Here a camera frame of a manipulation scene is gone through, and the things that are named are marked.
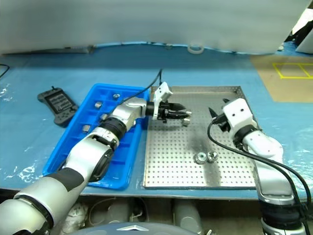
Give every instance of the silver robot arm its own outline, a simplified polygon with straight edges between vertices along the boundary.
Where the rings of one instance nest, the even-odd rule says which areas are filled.
[[[158,102],[133,97],[117,106],[72,148],[63,169],[40,178],[18,192],[14,199],[0,204],[0,234],[48,234],[64,219],[88,182],[98,181],[105,175],[114,150],[137,118],[153,116],[155,110],[156,119],[189,117],[188,112],[181,111],[182,105],[166,102],[171,94],[166,83],[162,83],[159,90],[154,99]]]
[[[240,146],[249,153],[283,163],[282,145],[258,129],[244,99],[227,102],[223,107],[223,113],[225,122],[220,124],[220,127],[224,131],[229,131],[236,147]],[[294,195],[286,177],[267,164],[255,160],[253,163],[264,234],[305,235],[305,227],[300,222],[297,209],[294,209]]]

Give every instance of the aluminum breadboard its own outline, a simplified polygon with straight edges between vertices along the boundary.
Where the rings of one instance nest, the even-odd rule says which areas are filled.
[[[188,127],[179,120],[149,120],[145,156],[144,187],[152,188],[253,188],[251,161],[211,143],[206,130],[211,116],[208,107],[222,112],[223,98],[245,98],[240,87],[172,87],[169,102],[192,111]],[[234,147],[228,133],[212,127],[212,136]],[[198,152],[214,149],[219,159],[212,164],[194,162]]]

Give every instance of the blue surface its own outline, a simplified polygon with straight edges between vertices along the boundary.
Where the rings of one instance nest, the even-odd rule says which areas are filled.
[[[0,187],[19,189],[41,176],[64,129],[53,123],[37,94],[61,87],[81,104],[95,83],[146,86],[160,68],[170,86],[241,86],[264,131],[284,146],[284,163],[313,187],[313,104],[274,102],[248,55],[184,47],[131,45],[94,54],[0,57],[12,69],[0,80]],[[84,194],[256,199],[255,190],[145,189],[142,186],[146,131],[139,143],[130,185],[124,191],[87,187]],[[305,197],[299,187],[299,194]]]
[[[102,114],[108,114],[123,99],[143,89],[142,87],[95,84],[53,150],[44,166],[43,175],[54,173],[59,169],[74,145],[100,124]],[[120,97],[114,100],[114,94],[120,94]],[[149,100],[149,91],[145,91],[137,97]],[[98,101],[102,102],[102,106],[99,109],[94,106]],[[121,139],[119,147],[114,152],[106,175],[97,182],[89,183],[90,186],[118,190],[127,188],[141,132],[142,129],[145,128],[145,123],[147,123],[147,121],[144,119],[138,119],[136,121],[136,125]],[[90,126],[87,133],[82,131],[84,125]]]

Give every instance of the blue tray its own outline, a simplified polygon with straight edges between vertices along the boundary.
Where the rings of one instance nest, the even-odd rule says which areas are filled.
[[[141,87],[128,87],[110,84],[95,84],[89,91],[77,113],[69,123],[66,131],[59,140],[43,169],[43,175],[55,172],[68,156],[73,146],[99,125],[100,116],[110,112],[124,98],[143,90]],[[113,94],[120,94],[118,100],[113,99]],[[149,100],[149,91],[138,97]],[[102,102],[100,109],[94,104]],[[88,133],[83,133],[84,125],[90,125]],[[142,129],[147,125],[147,119],[138,119],[120,141],[115,150],[108,172],[98,182],[89,183],[91,186],[112,189],[125,189],[129,184],[130,174],[134,165]]]

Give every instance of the metal base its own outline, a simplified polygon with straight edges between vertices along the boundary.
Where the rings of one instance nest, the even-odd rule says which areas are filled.
[[[206,133],[212,119],[208,107],[220,114],[223,98],[245,98],[241,88],[172,87],[172,92],[169,102],[191,109],[191,122],[188,127],[182,127],[179,120],[169,120],[167,124],[149,120],[144,187],[254,188],[251,161],[211,143]],[[217,141],[234,147],[229,134],[219,127],[213,126],[211,132]],[[215,163],[194,162],[195,154],[210,150],[219,154]]]

